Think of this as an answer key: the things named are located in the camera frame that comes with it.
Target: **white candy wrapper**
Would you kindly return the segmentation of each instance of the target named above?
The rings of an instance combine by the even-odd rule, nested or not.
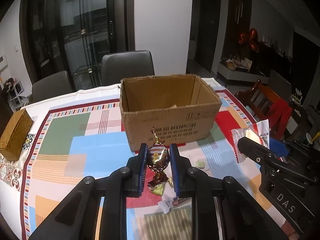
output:
[[[169,213],[172,207],[179,206],[182,202],[186,201],[188,198],[169,198],[167,200],[159,201],[158,205],[162,209],[164,214]]]
[[[235,144],[236,158],[238,163],[243,162],[247,156],[242,154],[238,149],[238,140],[242,137],[249,139],[263,145],[269,149],[269,121],[263,120],[255,124],[249,125],[247,128],[239,128],[231,130],[233,142]]]

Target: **wrapped candy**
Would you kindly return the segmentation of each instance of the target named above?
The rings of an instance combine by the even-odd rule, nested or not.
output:
[[[162,195],[164,184],[168,180],[167,175],[164,173],[164,169],[170,162],[170,156],[167,147],[164,145],[164,141],[160,141],[156,135],[154,127],[151,132],[155,136],[155,143],[148,150],[147,165],[150,170],[154,171],[155,175],[153,176],[152,181],[148,182],[148,187],[151,192]]]

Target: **screw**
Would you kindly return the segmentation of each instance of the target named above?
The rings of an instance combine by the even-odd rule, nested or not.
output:
[[[130,171],[130,168],[129,167],[122,167],[120,169],[121,173],[125,174],[125,173],[128,173]]]
[[[188,169],[188,172],[191,173],[191,174],[194,174],[194,173],[197,172],[197,169],[196,169],[195,167],[190,167],[190,168]]]
[[[83,182],[85,184],[90,184],[91,182],[93,182],[93,177],[92,176],[86,176],[84,179],[83,179]]]
[[[231,177],[231,176],[226,176],[224,179],[225,179],[226,182],[228,182],[228,183],[234,183],[234,182],[235,182],[234,177]]]
[[[269,173],[271,176],[275,176],[277,172],[275,170],[271,170],[271,171],[269,171]]]

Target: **tablecloth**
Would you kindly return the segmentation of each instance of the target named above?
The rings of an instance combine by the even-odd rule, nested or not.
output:
[[[285,219],[259,192],[259,166],[250,159],[237,163],[233,149],[230,130],[244,128],[255,120],[214,79],[205,81],[215,89],[222,106],[210,135],[203,140],[179,145],[180,154],[188,157],[193,165],[198,160],[204,161],[209,176],[235,177],[281,226]],[[28,239],[84,176],[108,176],[113,170],[125,166],[128,158],[135,154],[129,149],[121,123],[118,85],[46,100],[27,107],[27,111],[35,119],[29,135],[30,145],[25,145],[18,162],[8,163],[3,158],[0,162],[2,182],[21,193],[22,239]],[[170,166],[165,173],[171,176]],[[153,173],[147,170],[146,181],[152,176]],[[173,188],[166,184],[163,196],[150,193],[145,185],[142,197],[128,198],[128,239],[189,239],[191,202],[167,215],[157,205],[158,201],[173,196]]]

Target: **cardboard box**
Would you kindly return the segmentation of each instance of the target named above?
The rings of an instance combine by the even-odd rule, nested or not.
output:
[[[219,96],[199,76],[124,78],[120,111],[130,149],[152,146],[152,127],[166,145],[207,137],[221,106]]]
[[[8,161],[20,158],[23,144],[33,124],[26,109],[13,113],[0,138],[0,153]]]

